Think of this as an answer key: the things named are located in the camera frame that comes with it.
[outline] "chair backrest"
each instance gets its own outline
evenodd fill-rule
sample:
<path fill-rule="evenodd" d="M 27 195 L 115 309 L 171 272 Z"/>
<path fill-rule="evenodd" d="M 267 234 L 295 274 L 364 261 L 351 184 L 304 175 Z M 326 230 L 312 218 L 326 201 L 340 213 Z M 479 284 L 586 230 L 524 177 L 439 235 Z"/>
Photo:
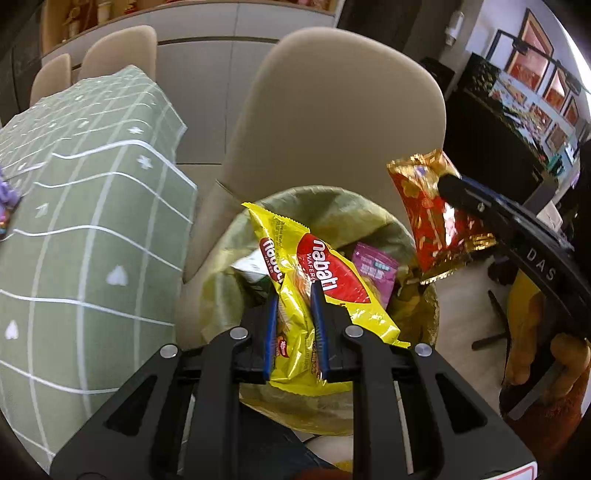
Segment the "chair backrest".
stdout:
<path fill-rule="evenodd" d="M 72 60 L 69 53 L 64 53 L 48 61 L 35 75 L 29 106 L 35 105 L 43 97 L 66 90 L 71 84 Z"/>
<path fill-rule="evenodd" d="M 156 30 L 149 25 L 113 32 L 88 49 L 78 79 L 111 75 L 127 65 L 135 65 L 155 80 L 157 48 Z"/>
<path fill-rule="evenodd" d="M 281 40 L 263 61 L 218 181 L 189 245 L 189 281 L 242 209 L 290 187 L 357 192 L 408 219 L 386 163 L 443 147 L 446 114 L 435 80 L 405 55 L 332 28 Z"/>

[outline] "trash bag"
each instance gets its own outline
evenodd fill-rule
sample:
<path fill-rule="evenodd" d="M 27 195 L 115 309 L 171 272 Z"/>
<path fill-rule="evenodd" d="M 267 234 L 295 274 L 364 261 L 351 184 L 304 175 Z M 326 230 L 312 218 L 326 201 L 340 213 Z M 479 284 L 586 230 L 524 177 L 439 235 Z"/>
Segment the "trash bag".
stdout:
<path fill-rule="evenodd" d="M 362 241 L 396 259 L 401 268 L 387 312 L 401 329 L 400 339 L 412 345 L 437 340 L 439 304 L 433 285 L 418 283 L 420 270 L 412 236 L 390 213 L 362 196 L 336 187 L 296 187 L 276 193 L 258 205 L 310 228 L 335 250 L 351 257 Z M 195 302 L 196 322 L 205 341 L 240 324 L 254 299 L 231 265 L 258 248 L 244 210 L 230 224 L 204 264 L 203 286 Z M 294 430 L 321 435 L 353 432 L 352 392 L 306 397 L 270 385 L 242 384 L 241 401 Z"/>

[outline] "framed picture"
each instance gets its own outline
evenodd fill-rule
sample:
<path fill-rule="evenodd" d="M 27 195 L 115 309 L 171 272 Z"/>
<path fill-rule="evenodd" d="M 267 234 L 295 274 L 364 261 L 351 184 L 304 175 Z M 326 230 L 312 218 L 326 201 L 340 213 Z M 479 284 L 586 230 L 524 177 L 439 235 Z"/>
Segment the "framed picture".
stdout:
<path fill-rule="evenodd" d="M 548 35 L 529 8 L 525 11 L 519 38 L 550 57 L 554 53 Z M 535 92 L 540 87 L 549 64 L 548 60 L 532 49 L 523 55 L 514 48 L 505 71 Z"/>
<path fill-rule="evenodd" d="M 564 111 L 564 118 L 566 118 L 566 121 L 573 127 L 579 121 L 579 109 L 577 108 L 577 102 L 574 100 L 574 97 L 571 97 L 569 105 Z"/>
<path fill-rule="evenodd" d="M 536 128 L 538 129 L 538 133 L 540 136 L 546 133 L 548 127 L 552 123 L 552 119 L 550 118 L 550 116 L 535 103 L 531 104 L 530 118 L 536 126 Z"/>
<path fill-rule="evenodd" d="M 554 73 L 552 74 L 552 80 L 544 92 L 544 100 L 546 100 L 548 105 L 554 110 L 560 112 L 569 93 L 570 88 L 566 85 L 566 75 L 564 74 L 564 71 L 555 67 Z"/>
<path fill-rule="evenodd" d="M 568 136 L 566 133 L 558 126 L 558 124 L 554 124 L 552 130 L 550 130 L 550 135 L 546 138 L 546 145 L 548 145 L 550 151 L 555 154 L 566 143 L 567 139 Z"/>

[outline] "person's leg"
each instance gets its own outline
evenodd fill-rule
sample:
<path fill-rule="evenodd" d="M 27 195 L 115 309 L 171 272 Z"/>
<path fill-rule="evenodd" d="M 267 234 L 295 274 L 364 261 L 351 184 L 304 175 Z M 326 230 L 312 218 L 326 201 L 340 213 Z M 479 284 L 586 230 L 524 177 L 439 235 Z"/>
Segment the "person's leg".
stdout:
<path fill-rule="evenodd" d="M 290 480 L 314 468 L 334 469 L 287 427 L 240 404 L 240 480 Z"/>

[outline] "red snack package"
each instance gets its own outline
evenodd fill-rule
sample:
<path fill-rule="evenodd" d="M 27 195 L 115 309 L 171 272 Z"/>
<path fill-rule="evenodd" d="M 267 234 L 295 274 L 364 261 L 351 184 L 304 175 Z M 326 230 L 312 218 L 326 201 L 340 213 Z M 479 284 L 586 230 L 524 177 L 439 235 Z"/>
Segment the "red snack package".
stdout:
<path fill-rule="evenodd" d="M 482 221 L 451 207 L 439 195 L 439 177 L 460 176 L 442 150 L 394 160 L 388 171 L 404 202 L 427 284 L 464 266 L 468 254 L 496 243 Z"/>

